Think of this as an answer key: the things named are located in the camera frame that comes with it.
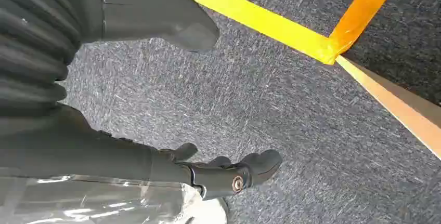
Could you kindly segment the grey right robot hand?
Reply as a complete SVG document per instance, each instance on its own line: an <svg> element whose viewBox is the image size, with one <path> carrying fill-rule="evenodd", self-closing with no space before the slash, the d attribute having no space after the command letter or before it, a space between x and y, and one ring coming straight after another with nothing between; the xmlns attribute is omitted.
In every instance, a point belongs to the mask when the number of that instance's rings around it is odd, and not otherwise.
<svg viewBox="0 0 441 224"><path fill-rule="evenodd" d="M270 179L282 162L275 150L189 163L193 144L157 150L115 138L62 103L59 83L81 45L152 37L206 51L219 29L195 0L1 0L1 167L34 178L180 182L206 200Z"/></svg>

